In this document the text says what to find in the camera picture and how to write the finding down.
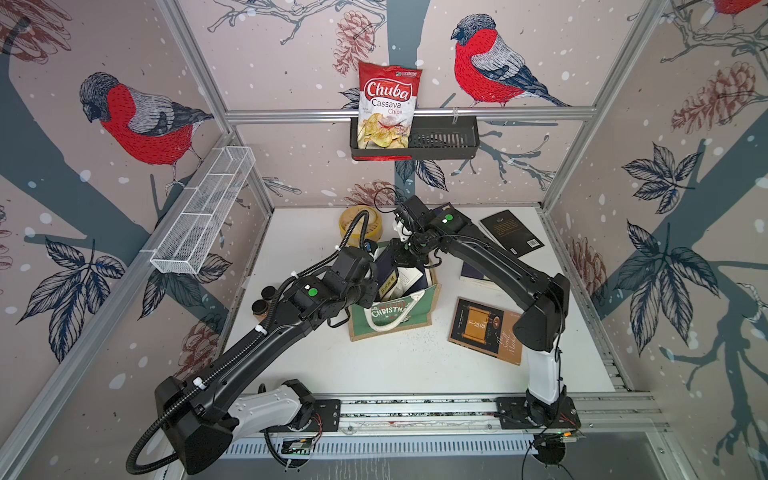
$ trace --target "yellow container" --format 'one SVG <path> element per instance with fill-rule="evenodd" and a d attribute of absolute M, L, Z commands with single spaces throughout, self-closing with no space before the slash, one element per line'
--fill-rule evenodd
<path fill-rule="evenodd" d="M 361 211 L 367 210 L 368 216 L 368 228 L 366 230 L 366 239 L 371 239 L 374 242 L 378 242 L 382 237 L 382 218 L 375 209 L 367 207 L 366 205 L 356 205 L 350 207 L 341 214 L 339 217 L 339 230 L 341 230 L 341 237 L 344 238 L 346 229 L 349 228 L 349 224 L 352 220 L 355 220 L 355 216 Z M 360 245 L 360 231 L 362 230 L 362 219 L 355 225 L 355 230 L 352 231 L 352 235 L 349 237 L 347 245 L 351 247 L 357 247 Z"/>

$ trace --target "white wire mesh basket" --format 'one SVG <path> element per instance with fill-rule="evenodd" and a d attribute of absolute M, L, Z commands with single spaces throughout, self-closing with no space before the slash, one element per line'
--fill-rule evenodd
<path fill-rule="evenodd" d="M 253 168 L 248 147 L 225 147 L 151 258 L 162 273 L 200 272 Z"/>

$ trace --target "book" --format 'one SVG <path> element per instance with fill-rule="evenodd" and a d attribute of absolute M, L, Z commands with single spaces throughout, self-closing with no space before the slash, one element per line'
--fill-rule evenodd
<path fill-rule="evenodd" d="M 520 313 L 459 298 L 449 342 L 520 365 L 523 345 L 512 332 Z"/>
<path fill-rule="evenodd" d="M 486 217 L 480 220 L 480 224 L 515 258 L 544 246 L 541 240 L 509 210 Z"/>
<path fill-rule="evenodd" d="M 474 283 L 475 285 L 484 286 L 486 288 L 494 288 L 497 290 L 502 289 L 500 286 L 496 285 L 493 280 L 489 279 L 480 273 L 479 270 L 466 262 L 462 264 L 462 273 L 459 276 L 459 279 L 465 282 Z"/>

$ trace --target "vent grille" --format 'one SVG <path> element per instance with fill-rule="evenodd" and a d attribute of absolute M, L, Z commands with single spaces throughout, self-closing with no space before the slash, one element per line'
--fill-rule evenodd
<path fill-rule="evenodd" d="M 325 437 L 315 445 L 315 459 L 343 460 L 372 457 L 426 457 L 454 455 L 524 455 L 533 441 L 530 434 L 430 435 L 380 437 Z M 280 438 L 274 436 L 277 447 Z M 221 458 L 269 458 L 263 438 L 241 439 Z"/>

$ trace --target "small black cylinder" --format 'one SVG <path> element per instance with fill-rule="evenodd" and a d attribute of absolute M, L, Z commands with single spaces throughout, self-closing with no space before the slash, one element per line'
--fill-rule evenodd
<path fill-rule="evenodd" d="M 265 300 L 272 300 L 272 297 L 275 296 L 275 293 L 276 293 L 276 291 L 275 291 L 275 287 L 274 286 L 271 286 L 271 285 L 265 286 L 261 290 L 261 298 L 263 298 Z"/>
<path fill-rule="evenodd" d="M 254 315 L 263 315 L 269 308 L 270 305 L 266 300 L 257 300 L 250 306 Z"/>

